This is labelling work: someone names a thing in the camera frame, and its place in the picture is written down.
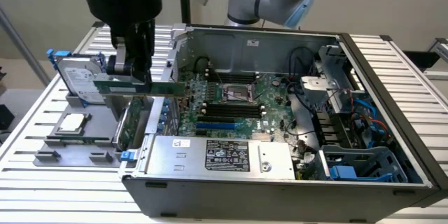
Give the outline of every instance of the silver metal frame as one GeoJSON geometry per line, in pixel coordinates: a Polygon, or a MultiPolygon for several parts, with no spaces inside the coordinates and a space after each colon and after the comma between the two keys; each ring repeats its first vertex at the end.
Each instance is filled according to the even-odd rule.
{"type": "MultiPolygon", "coordinates": [[[[157,28],[158,31],[166,29],[166,27],[159,26],[157,28]]],[[[101,44],[107,44],[109,41],[106,40],[93,40],[94,37],[103,39],[103,35],[95,36],[91,32],[97,30],[97,28],[93,28],[82,41],[101,41],[101,44]]],[[[163,35],[167,35],[167,40],[169,32],[163,33],[161,31],[157,33],[158,38],[162,38],[163,35]]],[[[45,135],[51,128],[45,124],[54,123],[58,120],[66,107],[65,95],[66,88],[59,77],[55,76],[6,142],[0,147],[0,189],[2,189],[0,194],[0,209],[2,210],[0,222],[195,223],[197,221],[191,219],[150,219],[142,215],[122,187],[115,168],[46,168],[31,165],[33,152],[43,144],[38,137],[45,135]]],[[[448,151],[441,150],[437,156],[448,160],[448,151]]],[[[142,169],[143,162],[138,161],[137,167],[142,169]]],[[[448,172],[448,165],[441,163],[441,167],[448,172]]],[[[448,199],[427,208],[405,208],[378,223],[445,224],[448,220],[446,211],[448,199]]],[[[251,221],[238,220],[203,220],[202,222],[253,223],[251,221]]]]}

